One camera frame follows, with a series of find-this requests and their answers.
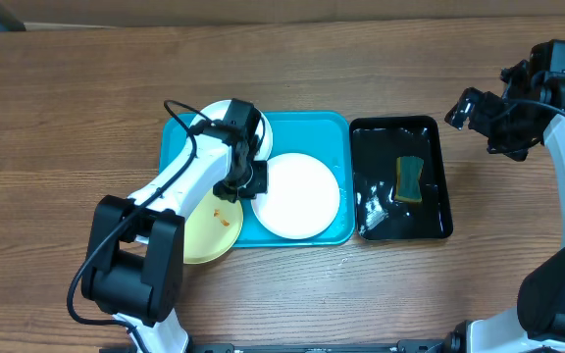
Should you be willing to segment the large white plate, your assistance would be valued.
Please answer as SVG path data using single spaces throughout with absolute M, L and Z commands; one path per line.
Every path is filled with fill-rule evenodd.
M 340 191 L 333 172 L 306 154 L 280 154 L 267 162 L 267 192 L 251 201 L 252 210 L 276 236 L 302 240 L 318 235 L 334 221 Z

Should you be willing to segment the green yellow sponge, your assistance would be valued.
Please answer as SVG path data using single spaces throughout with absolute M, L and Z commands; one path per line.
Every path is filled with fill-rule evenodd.
M 406 203 L 420 203 L 422 193 L 420 178 L 424 160 L 416 156 L 402 156 L 396 159 L 396 191 L 394 199 Z

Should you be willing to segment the white plate with stain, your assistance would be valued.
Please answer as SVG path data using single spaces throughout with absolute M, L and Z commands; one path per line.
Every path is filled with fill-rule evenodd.
M 217 101 L 203 108 L 201 112 L 211 120 L 221 120 L 228 110 L 230 103 L 230 99 Z M 255 156 L 256 161 L 268 160 L 274 145 L 272 126 L 263 112 L 261 112 L 261 117 L 263 118 L 263 122 L 258 125 L 256 134 L 260 139 L 263 139 L 263 143 Z

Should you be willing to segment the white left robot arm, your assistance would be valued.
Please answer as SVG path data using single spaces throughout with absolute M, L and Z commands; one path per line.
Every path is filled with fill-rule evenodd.
M 180 294 L 185 223 L 215 185 L 238 201 L 265 189 L 272 129 L 231 120 L 188 126 L 182 152 L 128 198 L 105 196 L 97 205 L 76 290 L 107 313 L 131 339 L 127 352 L 185 352 L 190 339 L 174 309 Z

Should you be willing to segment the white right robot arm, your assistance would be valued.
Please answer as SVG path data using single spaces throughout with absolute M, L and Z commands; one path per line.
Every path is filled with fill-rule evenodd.
M 565 78 L 511 85 L 508 97 L 466 89 L 446 115 L 488 138 L 489 152 L 522 161 L 535 142 L 549 151 L 562 211 L 560 250 L 523 280 L 515 307 L 465 322 L 445 340 L 446 352 L 565 351 Z

